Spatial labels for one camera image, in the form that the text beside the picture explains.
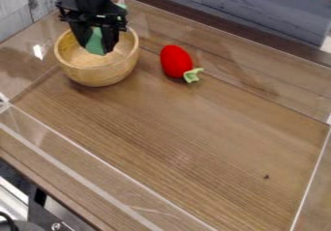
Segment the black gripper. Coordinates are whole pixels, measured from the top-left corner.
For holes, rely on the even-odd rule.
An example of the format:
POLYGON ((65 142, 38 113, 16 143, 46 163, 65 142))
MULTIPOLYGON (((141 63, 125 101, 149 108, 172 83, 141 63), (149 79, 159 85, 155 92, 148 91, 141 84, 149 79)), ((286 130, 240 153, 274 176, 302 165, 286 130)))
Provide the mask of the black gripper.
POLYGON ((86 46, 93 28, 101 27, 106 53, 114 50, 121 31, 128 30, 128 10, 112 0, 58 0, 59 19, 69 23, 81 46, 86 46))

